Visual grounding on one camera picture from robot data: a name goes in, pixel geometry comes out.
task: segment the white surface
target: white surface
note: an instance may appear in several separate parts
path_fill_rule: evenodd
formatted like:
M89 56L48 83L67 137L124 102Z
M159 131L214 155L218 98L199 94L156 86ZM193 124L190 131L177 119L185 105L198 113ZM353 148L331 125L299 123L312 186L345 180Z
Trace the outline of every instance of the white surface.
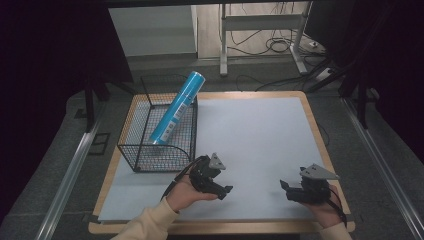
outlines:
M196 156L217 152L227 169L215 182L234 188L222 201L193 204L179 220L311 218L279 183L294 186L300 167L323 166L300 99L199 100L196 146ZM155 206L174 177L135 174L121 158L99 220L130 220Z
M192 6L111 8L125 56L195 53Z

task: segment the metal rail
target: metal rail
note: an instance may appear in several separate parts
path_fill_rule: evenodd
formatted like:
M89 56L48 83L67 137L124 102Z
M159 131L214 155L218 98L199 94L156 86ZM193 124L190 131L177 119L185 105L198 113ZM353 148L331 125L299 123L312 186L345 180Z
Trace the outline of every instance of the metal rail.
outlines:
M72 189L78 178L78 174L87 156L88 150L90 149L91 143L93 142L94 136L96 135L96 132L99 128L104 109L106 108L106 103L100 102L98 108L99 110L96 116L96 121L94 122L91 131L84 133L75 155L69 164L68 170L63 177L62 183L56 192L52 204L50 205L50 208L47 211L43 222L41 223L40 229L38 230L38 233L35 237L36 240L51 239L53 236L60 216L62 215L63 209L66 206L69 195L72 192Z
M353 103L350 100L342 98L342 102L346 106L346 109L349 113L349 116L359 133L362 141L365 143L366 148L379 171L384 183L386 184L390 194L392 195L393 200L397 204L401 214L403 215L406 224L412 232L412 235L417 240L424 239L424 225L420 218L419 213L409 200L409 197L403 191L399 182L396 180L393 172L391 171L389 165L378 149L376 143L374 142L371 134L368 130L364 129L361 123L356 117L356 110Z

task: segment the black curtain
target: black curtain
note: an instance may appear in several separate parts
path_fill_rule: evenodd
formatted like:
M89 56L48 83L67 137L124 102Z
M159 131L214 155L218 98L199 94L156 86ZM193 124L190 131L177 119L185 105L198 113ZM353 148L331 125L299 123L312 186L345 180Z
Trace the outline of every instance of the black curtain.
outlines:
M50 146L69 97L99 73L132 81L108 9L70 3L0 3L1 220Z

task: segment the white board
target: white board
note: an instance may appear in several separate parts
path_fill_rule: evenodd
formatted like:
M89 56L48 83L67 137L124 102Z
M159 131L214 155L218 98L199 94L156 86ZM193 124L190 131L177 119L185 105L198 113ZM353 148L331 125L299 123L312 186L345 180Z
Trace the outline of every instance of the white board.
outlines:
M234 186L221 201L201 201L178 220L312 218L288 201L279 180L299 185L300 167L323 166L299 98L199 100L196 156L216 152L227 167L215 178ZM130 220L155 206L175 173L133 173L121 157L99 221Z

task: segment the wrist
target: wrist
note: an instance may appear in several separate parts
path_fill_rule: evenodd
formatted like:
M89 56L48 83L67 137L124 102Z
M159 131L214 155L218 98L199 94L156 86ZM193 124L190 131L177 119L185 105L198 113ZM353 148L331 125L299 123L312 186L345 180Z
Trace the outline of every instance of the wrist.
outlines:
M175 213L179 213L181 208L178 207L178 203L172 197L165 197L165 200L168 203L169 207L172 209L172 211L174 211Z
M331 214L328 216L325 216L323 218L317 218L318 223L322 226L322 228L329 228L332 226L335 226L342 222L340 217L337 214Z

